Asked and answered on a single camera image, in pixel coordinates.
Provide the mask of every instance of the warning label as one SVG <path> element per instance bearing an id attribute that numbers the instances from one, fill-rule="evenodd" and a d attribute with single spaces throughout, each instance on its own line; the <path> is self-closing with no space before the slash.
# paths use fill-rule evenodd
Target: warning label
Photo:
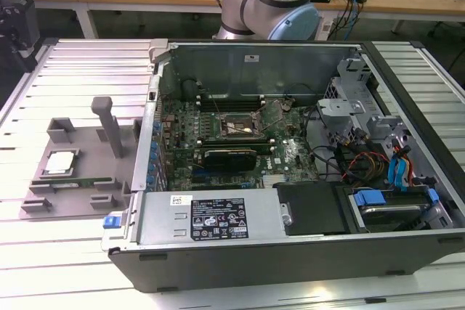
<path id="1" fill-rule="evenodd" d="M 190 237 L 194 241 L 248 237 L 244 199 L 192 200 Z"/>

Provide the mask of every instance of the floor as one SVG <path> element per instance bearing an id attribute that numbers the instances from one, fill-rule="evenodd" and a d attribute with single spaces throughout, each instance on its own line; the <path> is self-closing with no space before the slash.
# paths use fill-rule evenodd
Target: floor
<path id="1" fill-rule="evenodd" d="M 42 38 L 82 38 L 82 32 L 73 13 L 68 10 L 38 10 Z M 145 12 L 95 11 L 95 23 L 100 38 L 211 38 L 220 25 L 220 16 L 213 14 L 180 14 Z M 455 56 L 465 47 L 465 27 L 458 23 L 441 25 L 434 35 L 428 32 L 432 22 L 405 22 L 398 34 L 391 32 L 391 20 L 360 19 L 350 40 L 369 41 L 420 41 L 448 68 Z M 11 69 L 0 58 L 0 106 L 8 98 L 20 78 L 20 72 Z M 465 55 L 454 65 L 451 74 L 460 83 L 465 83 Z"/>

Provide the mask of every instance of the open computer chassis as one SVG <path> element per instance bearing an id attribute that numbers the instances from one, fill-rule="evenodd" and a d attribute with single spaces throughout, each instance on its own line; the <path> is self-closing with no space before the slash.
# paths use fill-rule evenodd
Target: open computer chassis
<path id="1" fill-rule="evenodd" d="M 465 247 L 464 172 L 372 43 L 150 55 L 134 195 L 103 240 L 136 289 L 411 274 Z"/>

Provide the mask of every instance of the blue latch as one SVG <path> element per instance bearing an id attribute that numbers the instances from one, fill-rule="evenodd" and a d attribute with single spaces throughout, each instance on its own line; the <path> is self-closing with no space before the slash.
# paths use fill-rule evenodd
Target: blue latch
<path id="1" fill-rule="evenodd" d="M 354 194 L 354 199 L 357 206 L 384 205 L 386 203 L 381 190 L 360 190 Z"/>
<path id="2" fill-rule="evenodd" d="M 120 216 L 106 216 L 103 219 L 103 229 L 119 229 L 121 228 Z"/>
<path id="3" fill-rule="evenodd" d="M 429 198 L 433 202 L 433 205 L 436 205 L 439 202 L 439 195 L 437 194 L 436 190 L 428 189 Z"/>

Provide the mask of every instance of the aluminum extrusion table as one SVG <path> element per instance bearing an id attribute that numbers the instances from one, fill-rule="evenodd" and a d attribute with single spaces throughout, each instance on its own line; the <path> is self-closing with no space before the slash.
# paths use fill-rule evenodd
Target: aluminum extrusion table
<path id="1" fill-rule="evenodd" d="M 50 118 L 68 116 L 76 126 L 96 126 L 99 121 L 89 108 L 96 95 L 113 98 L 120 125 L 142 116 L 150 77 L 148 45 L 148 40 L 61 40 L 44 46 L 36 71 L 23 76 L 0 112 L 0 309 L 465 305 L 465 253 L 447 256 L 411 276 L 144 294 L 134 290 L 101 251 L 101 219 L 19 221 L 21 199 L 48 141 Z M 463 91 L 425 50 L 409 43 L 375 45 L 465 167 Z M 385 102 L 396 113 L 395 105 Z M 366 300 L 373 297 L 386 302 Z"/>

